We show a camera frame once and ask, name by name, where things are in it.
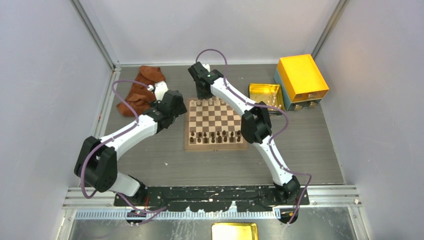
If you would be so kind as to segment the gold metal tin tray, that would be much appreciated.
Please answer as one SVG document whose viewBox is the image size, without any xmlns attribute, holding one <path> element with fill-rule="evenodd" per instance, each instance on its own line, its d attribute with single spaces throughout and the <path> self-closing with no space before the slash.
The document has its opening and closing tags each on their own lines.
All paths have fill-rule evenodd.
<svg viewBox="0 0 424 240">
<path fill-rule="evenodd" d="M 285 111 L 282 87 L 279 84 L 250 83 L 248 91 L 250 99 L 257 103 L 264 102 L 267 106 L 272 107 L 268 109 L 270 115 L 281 116 L 281 111 Z"/>
</svg>

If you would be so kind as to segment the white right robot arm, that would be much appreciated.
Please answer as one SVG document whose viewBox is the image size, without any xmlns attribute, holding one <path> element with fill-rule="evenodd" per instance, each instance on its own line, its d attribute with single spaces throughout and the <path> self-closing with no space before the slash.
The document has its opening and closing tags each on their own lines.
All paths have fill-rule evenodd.
<svg viewBox="0 0 424 240">
<path fill-rule="evenodd" d="M 191 65 L 188 72 L 195 82 L 198 99 L 218 97 L 241 117 L 241 135 L 258 150 L 265 161 L 279 202 L 291 205 L 297 199 L 301 185 L 277 149 L 266 104 L 248 98 L 234 88 L 221 72 L 209 70 L 201 62 Z"/>
</svg>

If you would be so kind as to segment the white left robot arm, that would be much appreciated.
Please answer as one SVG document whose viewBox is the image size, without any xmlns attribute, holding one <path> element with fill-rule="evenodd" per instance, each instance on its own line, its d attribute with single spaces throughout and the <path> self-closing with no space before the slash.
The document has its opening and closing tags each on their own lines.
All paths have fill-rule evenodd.
<svg viewBox="0 0 424 240">
<path fill-rule="evenodd" d="M 89 136 L 84 140 L 74 167 L 74 174 L 83 186 L 91 186 L 100 193 L 123 194 L 135 207 L 145 202 L 145 185 L 118 172 L 118 160 L 142 140 L 168 129 L 177 117 L 187 112 L 182 94 L 175 90 L 166 91 L 161 100 L 150 105 L 135 121 L 120 130 L 102 138 Z"/>
</svg>

